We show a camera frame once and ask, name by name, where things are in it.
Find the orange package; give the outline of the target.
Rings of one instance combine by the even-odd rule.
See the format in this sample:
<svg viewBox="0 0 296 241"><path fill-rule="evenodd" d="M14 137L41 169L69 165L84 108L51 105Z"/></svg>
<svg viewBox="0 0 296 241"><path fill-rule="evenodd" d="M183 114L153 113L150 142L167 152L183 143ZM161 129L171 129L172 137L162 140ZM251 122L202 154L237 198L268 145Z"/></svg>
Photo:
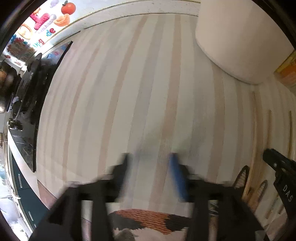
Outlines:
<svg viewBox="0 0 296 241"><path fill-rule="evenodd" d="M295 65L288 65L279 72L280 81L287 87L295 86Z"/></svg>

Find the black stovetop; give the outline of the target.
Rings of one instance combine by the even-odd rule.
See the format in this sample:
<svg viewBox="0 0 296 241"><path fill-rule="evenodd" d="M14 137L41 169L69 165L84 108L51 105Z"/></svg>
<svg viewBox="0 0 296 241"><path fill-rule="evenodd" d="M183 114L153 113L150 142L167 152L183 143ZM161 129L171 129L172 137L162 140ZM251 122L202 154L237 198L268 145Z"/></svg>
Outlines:
<svg viewBox="0 0 296 241"><path fill-rule="evenodd" d="M46 55L37 54L29 62L11 103L9 131L32 172L37 169L37 136L43 104L53 76L72 43L69 41Z"/></svg>

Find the striped placemat with cat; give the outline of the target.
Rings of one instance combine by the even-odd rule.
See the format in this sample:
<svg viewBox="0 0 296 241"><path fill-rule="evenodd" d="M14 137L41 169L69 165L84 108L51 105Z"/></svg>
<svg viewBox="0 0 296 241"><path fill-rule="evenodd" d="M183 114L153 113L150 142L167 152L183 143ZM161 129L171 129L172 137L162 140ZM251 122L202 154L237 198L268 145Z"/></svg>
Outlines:
<svg viewBox="0 0 296 241"><path fill-rule="evenodd" d="M37 180L50 206L70 182L109 173L123 153L131 165L115 234L133 240L183 240L191 205L180 202L170 153L210 182L233 183L253 166L262 186L255 213L270 238L283 227L275 173L253 151L295 157L295 96L275 77L236 80L202 52L197 18L141 15L76 35L56 71L41 113Z"/></svg>

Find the yellow package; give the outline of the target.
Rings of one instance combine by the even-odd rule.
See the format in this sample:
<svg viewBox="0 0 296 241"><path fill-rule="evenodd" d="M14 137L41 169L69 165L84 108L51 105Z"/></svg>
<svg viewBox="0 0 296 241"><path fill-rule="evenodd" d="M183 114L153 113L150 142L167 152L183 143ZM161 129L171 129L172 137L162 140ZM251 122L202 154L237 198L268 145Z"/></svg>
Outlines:
<svg viewBox="0 0 296 241"><path fill-rule="evenodd" d="M293 52L287 57L287 59L276 69L276 73L282 75L283 77L288 76L290 73L295 72L295 59L296 52Z"/></svg>

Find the white cylindrical utensil holder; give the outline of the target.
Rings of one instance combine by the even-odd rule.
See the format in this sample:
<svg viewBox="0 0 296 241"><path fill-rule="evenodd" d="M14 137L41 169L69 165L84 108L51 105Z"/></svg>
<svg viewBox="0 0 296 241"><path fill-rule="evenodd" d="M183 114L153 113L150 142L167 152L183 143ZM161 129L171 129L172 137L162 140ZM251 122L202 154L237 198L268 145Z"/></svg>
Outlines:
<svg viewBox="0 0 296 241"><path fill-rule="evenodd" d="M196 41L205 55L245 83L267 80L292 53L293 46L253 1L202 1Z"/></svg>

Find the colourful fruit poster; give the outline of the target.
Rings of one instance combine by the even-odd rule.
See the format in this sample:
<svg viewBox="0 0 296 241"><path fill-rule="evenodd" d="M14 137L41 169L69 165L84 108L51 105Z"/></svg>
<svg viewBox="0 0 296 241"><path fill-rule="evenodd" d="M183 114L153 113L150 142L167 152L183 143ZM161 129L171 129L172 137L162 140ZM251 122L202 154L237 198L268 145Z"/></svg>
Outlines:
<svg viewBox="0 0 296 241"><path fill-rule="evenodd" d="M46 1L20 25L1 54L22 67L45 43L71 23L77 6L73 1Z"/></svg>

